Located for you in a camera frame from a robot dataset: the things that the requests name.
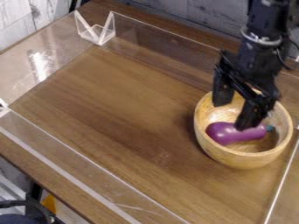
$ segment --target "white tiled wall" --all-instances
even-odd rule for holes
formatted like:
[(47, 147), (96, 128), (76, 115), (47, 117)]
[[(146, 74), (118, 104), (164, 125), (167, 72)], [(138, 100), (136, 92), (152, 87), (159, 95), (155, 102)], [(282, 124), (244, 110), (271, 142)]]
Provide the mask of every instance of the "white tiled wall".
[(70, 12), (71, 0), (0, 0), (0, 51)]

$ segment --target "wooden tabletop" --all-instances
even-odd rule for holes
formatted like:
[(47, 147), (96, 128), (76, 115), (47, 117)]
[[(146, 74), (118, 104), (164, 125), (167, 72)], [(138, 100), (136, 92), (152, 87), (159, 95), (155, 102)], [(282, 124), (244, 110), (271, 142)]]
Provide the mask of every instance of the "wooden tabletop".
[[(238, 49), (239, 44), (232, 40), (150, 16), (114, 1), (95, 0), (82, 8), (84, 17), (95, 24), (103, 24), (108, 11), (119, 11), (207, 45)], [(11, 108), (175, 214), (178, 223), (260, 223), (295, 147), (297, 134), (289, 151), (263, 169), (232, 170), (204, 154), (194, 134), (192, 115), (199, 99), (211, 90), (218, 55), (203, 51), (215, 60), (207, 60), (207, 65), (196, 68), (196, 77), (191, 79), (184, 74), (170, 75), (94, 45)], [(298, 124), (298, 96), (293, 97), (298, 79), (295, 74), (279, 79), (286, 95), (283, 104)], [(2, 155), (90, 222), (130, 222), (7, 136), (0, 135), (0, 142)], [(92, 178), (87, 166), (62, 155), (58, 149), (58, 154), (50, 154), (48, 159), (68, 167), (75, 173), (72, 176), (96, 191), (98, 186), (106, 184), (103, 179)], [(295, 218), (298, 169), (295, 165), (291, 170), (293, 183), (279, 203), (277, 223)], [(135, 210), (132, 216), (142, 223), (174, 223), (159, 214), (156, 222), (147, 220), (144, 213), (143, 217), (138, 216), (142, 211), (134, 203), (123, 207)]]

